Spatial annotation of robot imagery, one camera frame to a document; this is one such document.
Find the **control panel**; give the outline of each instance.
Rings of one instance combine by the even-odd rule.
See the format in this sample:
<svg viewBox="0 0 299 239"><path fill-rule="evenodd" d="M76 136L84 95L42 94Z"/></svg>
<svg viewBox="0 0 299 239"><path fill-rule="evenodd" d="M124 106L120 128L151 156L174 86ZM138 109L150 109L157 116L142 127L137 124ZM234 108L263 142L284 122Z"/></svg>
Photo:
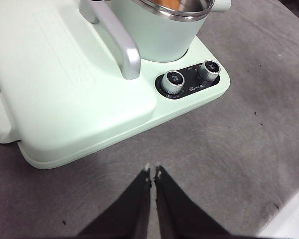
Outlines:
<svg viewBox="0 0 299 239"><path fill-rule="evenodd" d="M220 66L216 62L207 60L158 76L155 80L155 87L166 98L180 99L217 85L220 81L220 70Z"/></svg>

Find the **pot rim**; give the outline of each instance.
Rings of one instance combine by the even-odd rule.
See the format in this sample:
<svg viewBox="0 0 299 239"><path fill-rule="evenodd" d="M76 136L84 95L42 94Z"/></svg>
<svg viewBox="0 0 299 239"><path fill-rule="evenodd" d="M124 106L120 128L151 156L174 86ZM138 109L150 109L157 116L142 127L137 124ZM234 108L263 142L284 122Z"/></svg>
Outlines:
<svg viewBox="0 0 299 239"><path fill-rule="evenodd" d="M204 9L202 11L197 11L197 12L187 12L187 11L176 11L165 6L161 6L151 0L132 0L132 1L155 15L170 20L185 21L185 22L199 21L207 17L209 12L211 11L211 8L214 6L214 2L215 2L215 0L208 0L209 7L207 9Z"/></svg>

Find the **white floor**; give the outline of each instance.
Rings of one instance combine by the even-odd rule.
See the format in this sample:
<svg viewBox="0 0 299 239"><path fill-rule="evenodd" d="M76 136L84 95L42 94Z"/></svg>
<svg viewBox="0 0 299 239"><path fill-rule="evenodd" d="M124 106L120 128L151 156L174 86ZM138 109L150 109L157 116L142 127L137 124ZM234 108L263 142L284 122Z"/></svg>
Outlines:
<svg viewBox="0 0 299 239"><path fill-rule="evenodd" d="M299 192L295 194L258 236L299 239Z"/></svg>

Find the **silver knob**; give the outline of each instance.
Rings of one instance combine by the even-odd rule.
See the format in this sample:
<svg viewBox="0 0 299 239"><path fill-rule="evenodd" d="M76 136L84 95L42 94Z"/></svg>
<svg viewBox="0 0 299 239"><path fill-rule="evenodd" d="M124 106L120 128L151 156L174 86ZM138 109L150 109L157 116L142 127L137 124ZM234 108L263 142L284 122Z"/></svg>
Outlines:
<svg viewBox="0 0 299 239"><path fill-rule="evenodd" d="M198 74L203 80L213 82L220 73L220 66L212 61L204 61L198 69Z"/></svg>
<svg viewBox="0 0 299 239"><path fill-rule="evenodd" d="M162 89L171 95L177 95L185 84L184 76L178 71L167 71L161 81Z"/></svg>

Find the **black control panel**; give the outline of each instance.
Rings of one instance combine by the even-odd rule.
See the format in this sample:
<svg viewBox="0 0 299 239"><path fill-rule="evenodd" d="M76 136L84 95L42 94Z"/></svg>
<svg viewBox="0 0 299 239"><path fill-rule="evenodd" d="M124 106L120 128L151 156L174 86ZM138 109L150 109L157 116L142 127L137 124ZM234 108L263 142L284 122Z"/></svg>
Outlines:
<svg viewBox="0 0 299 239"><path fill-rule="evenodd" d="M216 78L213 82L206 81L202 77L199 76L198 70L201 67L202 63L183 68L181 70L177 70L179 73L181 73L184 76L185 84L182 87L181 91L176 95L171 95L163 90L161 86L162 79L164 77L164 74L158 76L155 80L155 87L158 90L158 92L169 99L177 100L180 98L183 98L185 96L191 95L195 92L202 91L204 89L207 89L209 87L215 86L220 81L220 76Z"/></svg>

